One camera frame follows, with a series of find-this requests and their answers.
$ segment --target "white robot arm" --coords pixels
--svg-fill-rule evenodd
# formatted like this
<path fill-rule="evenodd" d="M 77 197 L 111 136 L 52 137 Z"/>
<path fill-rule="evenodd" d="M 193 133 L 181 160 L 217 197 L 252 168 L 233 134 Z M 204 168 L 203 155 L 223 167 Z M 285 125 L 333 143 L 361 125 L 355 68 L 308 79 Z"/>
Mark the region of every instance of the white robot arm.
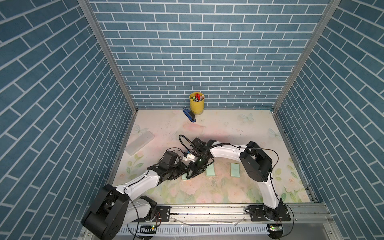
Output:
<path fill-rule="evenodd" d="M 270 220 L 279 218 L 282 201 L 277 198 L 271 183 L 272 159 L 255 142 L 235 146 L 215 140 L 205 143 L 196 138 L 190 143 L 194 154 L 197 152 L 198 155 L 187 158 L 189 162 L 186 164 L 175 152 L 166 151 L 162 159 L 141 176 L 116 187 L 104 186 L 83 217 L 83 226 L 100 239 L 109 240 L 122 225 L 138 218 L 153 219 L 156 202 L 145 196 L 139 197 L 165 180 L 176 179 L 184 173 L 187 173 L 187 179 L 203 173 L 208 160 L 215 157 L 241 162 L 247 174 L 259 185 L 265 216 Z"/>

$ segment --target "blue brick wall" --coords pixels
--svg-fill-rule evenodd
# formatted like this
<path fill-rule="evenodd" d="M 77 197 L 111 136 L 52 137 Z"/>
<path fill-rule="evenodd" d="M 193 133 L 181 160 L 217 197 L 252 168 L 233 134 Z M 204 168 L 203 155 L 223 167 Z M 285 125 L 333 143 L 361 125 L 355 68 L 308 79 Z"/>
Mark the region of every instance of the blue brick wall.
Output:
<path fill-rule="evenodd" d="M 91 1 L 140 108 L 271 109 L 327 3 Z"/>
<path fill-rule="evenodd" d="M 76 0 L 0 1 L 0 239 L 73 239 L 132 111 Z"/>
<path fill-rule="evenodd" d="M 384 233 L 384 1 L 342 0 L 277 114 L 345 239 Z"/>

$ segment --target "floral tablecloth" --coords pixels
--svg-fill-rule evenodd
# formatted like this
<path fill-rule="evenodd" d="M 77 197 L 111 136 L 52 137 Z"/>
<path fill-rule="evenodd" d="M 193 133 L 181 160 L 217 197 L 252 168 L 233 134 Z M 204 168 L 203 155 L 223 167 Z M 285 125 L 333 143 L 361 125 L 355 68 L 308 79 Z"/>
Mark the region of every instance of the floral tablecloth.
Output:
<path fill-rule="evenodd" d="M 273 170 L 273 184 L 284 202 L 309 202 L 308 195 L 289 156 L 270 111 L 265 110 L 205 110 L 190 122 L 182 110 L 139 110 L 128 144 L 146 131 L 155 138 L 139 152 L 130 156 L 124 152 L 114 185 L 123 184 L 155 164 L 170 147 L 183 148 L 178 140 L 183 134 L 193 140 L 215 139 L 220 142 L 247 144 L 254 141 L 260 147 L 274 149 L 279 162 Z M 265 151 L 273 160 L 277 156 Z M 165 181 L 145 192 L 159 204 L 199 203 L 260 203 L 263 202 L 258 184 L 252 180 L 240 164 L 240 178 L 230 176 L 234 160 L 215 158 L 216 176 L 205 173 L 190 180 L 181 177 Z"/>

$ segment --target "pen holder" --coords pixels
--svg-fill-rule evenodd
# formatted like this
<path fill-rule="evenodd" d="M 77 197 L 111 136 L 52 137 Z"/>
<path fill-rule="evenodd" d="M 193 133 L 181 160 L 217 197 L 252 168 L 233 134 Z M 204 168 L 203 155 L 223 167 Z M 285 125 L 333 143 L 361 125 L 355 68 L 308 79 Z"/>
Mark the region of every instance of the pen holder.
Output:
<path fill-rule="evenodd" d="M 196 93 L 198 93 L 199 95 L 204 95 L 200 92 L 194 92 L 194 93 L 191 93 L 189 95 L 189 103 L 190 103 L 190 106 L 191 106 L 191 111 L 195 114 L 195 115 L 200 115 L 203 113 L 203 110 L 204 110 L 204 99 L 199 101 L 199 102 L 195 102 L 191 99 L 191 97 L 194 97 L 196 95 Z"/>

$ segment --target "floral mat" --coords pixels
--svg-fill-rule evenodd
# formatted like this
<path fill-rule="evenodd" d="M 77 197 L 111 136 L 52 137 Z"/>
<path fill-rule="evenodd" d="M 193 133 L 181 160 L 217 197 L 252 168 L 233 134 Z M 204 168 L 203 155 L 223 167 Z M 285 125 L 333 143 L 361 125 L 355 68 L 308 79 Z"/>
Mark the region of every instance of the floral mat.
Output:
<path fill-rule="evenodd" d="M 114 185 L 123 184 L 157 163 L 165 150 L 183 146 L 178 140 L 180 134 L 193 140 L 214 139 L 233 144 L 256 142 L 260 147 L 275 150 L 279 162 L 273 170 L 273 184 L 284 202 L 310 202 L 300 177 L 293 165 L 288 150 L 281 138 L 272 113 L 266 110 L 205 110 L 192 123 L 182 110 L 139 110 L 128 144 L 144 132 L 150 131 L 155 138 L 139 152 L 130 156 L 124 152 Z M 265 151 L 273 160 L 277 156 Z M 145 192 L 159 204 L 200 203 L 261 203 L 263 198 L 257 182 L 252 180 L 240 164 L 240 178 L 230 176 L 231 163 L 226 158 L 215 158 L 214 177 L 202 173 L 190 180 L 181 177 L 165 181 Z"/>

